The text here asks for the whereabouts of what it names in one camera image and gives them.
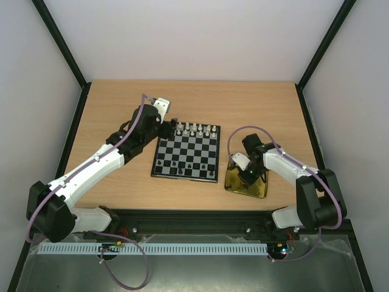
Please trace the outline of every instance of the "wooden table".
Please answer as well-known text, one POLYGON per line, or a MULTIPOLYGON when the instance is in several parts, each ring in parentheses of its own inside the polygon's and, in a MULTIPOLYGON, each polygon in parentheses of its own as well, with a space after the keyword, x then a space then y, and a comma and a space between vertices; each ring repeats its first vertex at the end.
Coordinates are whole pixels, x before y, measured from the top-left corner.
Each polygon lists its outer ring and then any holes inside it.
MULTIPOLYGON (((105 205, 112 209, 268 210, 295 203, 295 189, 276 173, 269 175, 267 198, 224 190, 227 139, 245 125, 269 131, 290 155, 316 166, 300 103, 292 82, 186 82, 95 80, 85 104, 66 171, 90 157, 109 135, 130 120, 142 93, 172 102, 166 120, 221 126, 219 182, 150 177, 157 139, 127 165, 105 177, 77 207, 105 205)), ((232 152, 244 152, 236 134, 232 152)), ((258 133, 264 142, 268 138, 258 133)))

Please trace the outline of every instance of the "black square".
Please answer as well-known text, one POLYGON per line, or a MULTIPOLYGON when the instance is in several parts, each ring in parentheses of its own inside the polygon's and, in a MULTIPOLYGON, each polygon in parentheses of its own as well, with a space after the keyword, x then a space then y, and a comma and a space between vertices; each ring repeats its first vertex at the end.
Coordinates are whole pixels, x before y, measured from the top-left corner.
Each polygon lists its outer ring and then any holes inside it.
POLYGON ((207 177, 207 171, 206 170, 200 170, 200 177, 206 178, 207 177))
POLYGON ((154 172, 155 173, 162 173, 162 166, 156 166, 154 172))

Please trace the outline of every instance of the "chessboard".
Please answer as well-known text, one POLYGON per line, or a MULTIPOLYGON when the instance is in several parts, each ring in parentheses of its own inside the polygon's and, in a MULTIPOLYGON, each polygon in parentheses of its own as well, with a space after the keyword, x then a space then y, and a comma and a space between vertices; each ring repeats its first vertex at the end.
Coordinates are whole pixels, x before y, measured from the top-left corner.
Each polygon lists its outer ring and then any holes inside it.
POLYGON ((158 139, 151 176, 218 182, 220 126, 181 123, 158 139))

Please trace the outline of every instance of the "white arm segment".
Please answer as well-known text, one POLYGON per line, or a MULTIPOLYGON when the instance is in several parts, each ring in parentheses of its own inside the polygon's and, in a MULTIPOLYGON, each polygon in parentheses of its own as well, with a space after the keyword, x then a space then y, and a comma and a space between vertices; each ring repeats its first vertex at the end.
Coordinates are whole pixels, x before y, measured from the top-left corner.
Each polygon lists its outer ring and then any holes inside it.
MULTIPOLYGON (((296 186, 296 179, 299 177, 310 175, 307 171, 291 163, 289 160, 283 157, 283 155, 279 154, 277 149, 271 149, 267 151, 263 155, 263 160, 264 166, 267 169, 277 172, 293 186, 296 186)), ((307 166, 306 168, 312 170, 314 173, 318 172, 318 169, 314 167, 307 166)), ((272 216, 275 225, 280 229, 303 225, 298 217, 296 205, 276 210, 273 212, 272 216)))
MULTIPOLYGON (((268 170, 273 170, 274 172, 278 173, 284 179, 289 181, 293 186, 296 186, 296 179, 299 177, 310 176, 307 171, 291 163, 289 160, 283 157, 283 155, 279 154, 277 149, 271 149, 263 154, 263 164, 268 170)), ((306 168, 312 170, 314 173, 318 172, 318 169, 314 167, 307 166, 306 168)))
POLYGON ((113 172, 114 170, 122 167, 124 165, 124 157, 119 154, 118 149, 110 152, 104 158, 98 159, 98 156, 103 154, 105 151, 112 147, 111 144, 104 144, 94 155, 92 155, 85 162, 80 164, 77 168, 73 169, 71 172, 65 174, 64 176, 50 182, 50 190, 56 188, 59 184, 63 184, 64 180, 69 177, 73 172, 83 166, 85 163, 96 159, 95 163, 84 169, 74 178, 72 178, 65 187, 61 188, 56 192, 57 196, 64 196, 64 202, 67 204, 71 210, 75 203, 86 193, 91 187, 98 183, 104 176, 113 172))

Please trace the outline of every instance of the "purple cable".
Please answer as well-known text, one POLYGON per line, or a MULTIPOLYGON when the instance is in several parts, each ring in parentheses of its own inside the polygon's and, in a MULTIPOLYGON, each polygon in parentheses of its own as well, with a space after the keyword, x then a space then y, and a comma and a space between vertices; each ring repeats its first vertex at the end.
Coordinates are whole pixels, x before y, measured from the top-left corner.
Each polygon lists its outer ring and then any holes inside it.
MULTIPOLYGON (((142 94, 142 101, 140 103, 140 106, 139 106, 139 110, 138 110, 138 114, 136 116, 136 118, 134 119, 134 122, 131 123, 131 127, 129 128, 128 132, 124 135, 124 137, 118 142, 116 143, 112 148, 108 149, 107 151, 105 151, 103 154, 101 154, 99 156, 99 158, 103 158, 104 156, 108 155, 110 152, 114 151, 117 147, 119 147, 120 145, 122 145, 124 143, 124 141, 129 137, 129 135, 131 135, 131 133, 134 131, 134 128, 136 126, 136 124, 138 123, 139 119, 140 119, 140 115, 143 111, 143 106, 145 105, 145 99, 147 100, 150 100, 150 98, 146 95, 146 94, 142 94)), ((80 172, 82 172, 84 169, 86 169, 87 167, 89 167, 90 165, 92 165, 93 163, 95 163, 96 160, 95 159, 92 159, 90 160, 89 162, 85 163, 83 166, 81 166, 79 169, 77 169, 75 172, 73 172, 71 175, 69 175, 69 177, 67 177, 64 182, 65 183, 68 183, 72 178, 74 178, 76 175, 78 175, 80 172)), ((50 198, 57 192, 59 191, 60 189, 62 188, 61 185, 57 186, 55 189, 53 189, 46 197, 45 199, 42 200, 42 202, 38 205, 38 207, 36 207, 34 213, 31 215, 31 218, 27 224, 27 228, 26 228, 26 241, 29 242, 29 243, 33 243, 33 240, 30 238, 30 231, 31 231, 31 227, 33 225, 33 222, 36 218, 36 216, 39 214, 40 210, 43 208, 43 206, 47 203, 47 201, 50 200, 50 198)))
POLYGON ((140 284, 138 287, 129 287, 129 286, 126 286, 125 284, 121 283, 121 281, 119 281, 114 275, 113 273, 111 272, 111 270, 108 268, 108 265, 105 263, 104 261, 104 252, 106 251, 106 249, 104 249, 102 251, 102 253, 100 254, 100 260, 102 260, 102 263, 104 264, 105 268, 107 269, 108 271, 108 274, 111 276, 112 280, 117 284, 119 285, 120 287, 122 287, 123 289, 126 289, 126 290, 131 290, 131 291, 134 291, 134 290, 139 290, 139 289, 142 289, 144 286, 147 285, 147 281, 148 281, 148 278, 150 276, 150 263, 148 261, 148 258, 147 258, 147 255, 145 253, 145 251, 140 247, 140 245, 138 245, 134 240, 131 240, 127 237, 124 237, 124 236, 120 236, 120 235, 116 235, 116 234, 109 234, 109 233, 103 233, 103 232, 99 232, 99 231, 91 231, 95 234, 98 234, 98 235, 102 235, 102 236, 107 236, 107 237, 115 237, 115 238, 119 238, 119 239, 122 239, 122 240, 126 240, 130 243, 132 243, 133 245, 135 245, 139 251, 143 254, 145 260, 146 260, 146 277, 145 277, 145 280, 143 281, 142 284, 140 284))
POLYGON ((285 263, 285 262, 294 262, 296 260, 302 260, 302 259, 305 259, 307 256, 309 256, 310 254, 313 253, 313 251, 316 249, 316 247, 318 246, 319 242, 320 242, 320 238, 322 237, 322 229, 319 228, 318 229, 318 233, 317 233, 317 240, 315 242, 315 245, 306 253, 306 254, 303 254, 301 257, 296 257, 294 259, 286 259, 286 260, 275 260, 272 258, 272 256, 270 254, 268 254, 267 256, 275 261, 275 262, 278 262, 278 263, 285 263))

